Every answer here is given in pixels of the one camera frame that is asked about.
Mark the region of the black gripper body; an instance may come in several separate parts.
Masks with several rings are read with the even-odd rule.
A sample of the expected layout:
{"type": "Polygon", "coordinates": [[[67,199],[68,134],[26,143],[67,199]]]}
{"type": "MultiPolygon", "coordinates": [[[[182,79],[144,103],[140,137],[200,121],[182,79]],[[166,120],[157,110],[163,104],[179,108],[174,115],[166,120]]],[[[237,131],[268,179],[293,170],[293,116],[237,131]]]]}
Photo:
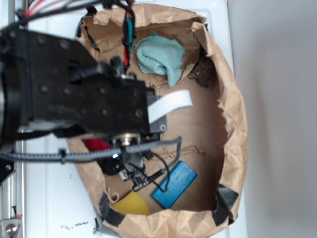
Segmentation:
{"type": "Polygon", "coordinates": [[[148,175],[145,160],[150,160],[153,148],[161,145],[161,130],[149,123],[148,106],[158,100],[153,88],[126,75],[120,61],[97,62],[74,70],[74,86],[83,89],[77,97],[81,109],[80,123],[87,138],[100,139],[111,146],[102,150],[97,161],[106,175],[122,175],[122,180],[133,182],[133,191],[139,191],[155,182],[168,166],[148,175]]]}

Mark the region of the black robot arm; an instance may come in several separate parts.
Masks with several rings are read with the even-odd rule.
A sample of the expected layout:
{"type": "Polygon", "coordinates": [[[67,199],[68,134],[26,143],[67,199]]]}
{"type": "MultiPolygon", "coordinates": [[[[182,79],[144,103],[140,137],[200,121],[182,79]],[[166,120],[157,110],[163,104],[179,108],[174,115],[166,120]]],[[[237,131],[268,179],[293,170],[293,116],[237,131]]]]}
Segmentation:
{"type": "Polygon", "coordinates": [[[138,191],[169,171],[147,175],[145,160],[161,130],[149,121],[152,88],[125,74],[120,57],[96,61],[77,41],[13,29],[0,36],[0,156],[31,162],[98,161],[108,175],[121,173],[138,191]],[[17,140],[48,134],[99,138],[110,149],[70,154],[20,155],[17,140]]]}

